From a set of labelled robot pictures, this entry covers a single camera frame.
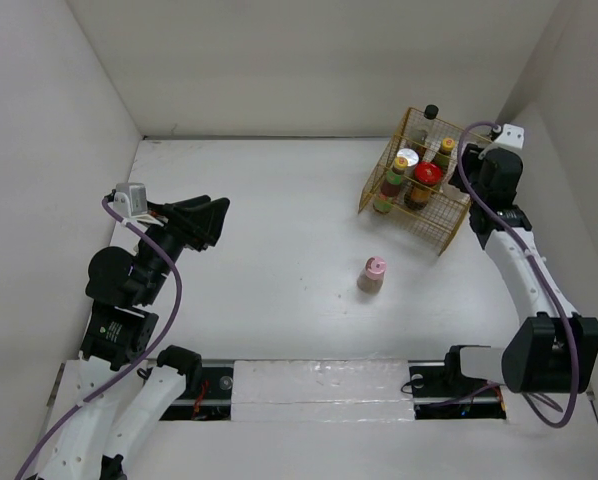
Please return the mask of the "green label sauce bottle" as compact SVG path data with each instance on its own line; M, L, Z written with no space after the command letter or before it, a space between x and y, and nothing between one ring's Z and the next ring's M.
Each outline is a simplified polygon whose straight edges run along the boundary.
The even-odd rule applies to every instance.
M403 156L396 156L386 171L379 193L373 200L373 209L380 214L387 214L392 209L394 199L398 196L404 174L408 167L408 160Z

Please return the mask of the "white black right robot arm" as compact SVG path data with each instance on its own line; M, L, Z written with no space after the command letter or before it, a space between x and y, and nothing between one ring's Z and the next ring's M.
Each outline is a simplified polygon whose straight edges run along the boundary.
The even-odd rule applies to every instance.
M502 147L468 144L450 183L473 199L469 222L481 248L497 266L520 327L504 348L452 347L457 360L441 381L462 394L477 379L514 393L587 390L598 354L598 320L565 299L539 254L526 214L515 204L521 158Z

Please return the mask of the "silver cap blue shaker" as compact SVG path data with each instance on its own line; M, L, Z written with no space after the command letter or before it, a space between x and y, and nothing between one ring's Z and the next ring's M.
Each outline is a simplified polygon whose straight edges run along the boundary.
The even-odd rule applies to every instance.
M400 149L395 157L395 164L403 170L414 168L419 163L418 153L410 148Z

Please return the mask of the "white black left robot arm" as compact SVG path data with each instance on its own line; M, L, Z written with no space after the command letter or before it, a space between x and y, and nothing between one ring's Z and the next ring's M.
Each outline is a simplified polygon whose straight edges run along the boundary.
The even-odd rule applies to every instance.
M18 479L124 479L172 402L201 389L200 354L159 346L183 301L176 262L184 250L218 243L229 199L158 204L114 189L101 206L139 241L135 252L109 246L91 259L77 397L37 441Z

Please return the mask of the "yellow cap green sauce bottle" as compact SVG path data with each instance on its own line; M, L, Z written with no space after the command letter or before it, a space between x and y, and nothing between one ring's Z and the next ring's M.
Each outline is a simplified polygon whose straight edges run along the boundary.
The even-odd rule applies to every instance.
M436 165L443 172L443 174L446 174L449 170L455 144L456 142L453 138L443 138L440 142L437 153L433 157L432 163Z

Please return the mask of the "yellow cap spice shaker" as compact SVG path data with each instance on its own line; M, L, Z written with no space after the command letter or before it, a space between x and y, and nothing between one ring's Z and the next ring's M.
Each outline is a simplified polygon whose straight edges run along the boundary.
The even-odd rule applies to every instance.
M460 189L458 189L457 187L455 187L449 183L444 183L441 186L441 192L449 199L456 200L456 201L458 201L463 195L463 193L461 192Z

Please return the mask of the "red lid sauce jar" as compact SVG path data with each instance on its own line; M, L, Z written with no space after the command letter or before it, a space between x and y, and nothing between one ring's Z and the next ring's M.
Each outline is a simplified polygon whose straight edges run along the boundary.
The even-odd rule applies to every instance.
M419 163L414 169L409 193L404 198L405 206L410 210L421 210L426 207L443 175L443 172L433 163Z

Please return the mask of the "pink cap spice shaker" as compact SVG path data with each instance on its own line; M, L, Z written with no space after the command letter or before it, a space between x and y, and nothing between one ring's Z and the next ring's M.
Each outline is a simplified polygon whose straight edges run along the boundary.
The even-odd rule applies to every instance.
M370 257L357 279L357 287L364 293L377 294L384 282L387 264L379 256Z

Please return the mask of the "dark soy sauce bottle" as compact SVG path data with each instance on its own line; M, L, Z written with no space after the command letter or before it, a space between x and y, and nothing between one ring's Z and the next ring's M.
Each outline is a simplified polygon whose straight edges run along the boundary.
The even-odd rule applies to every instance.
M413 126L409 133L409 147L414 150L420 161L424 160L427 152L426 142L439 113L435 104L429 104L423 111L421 120Z

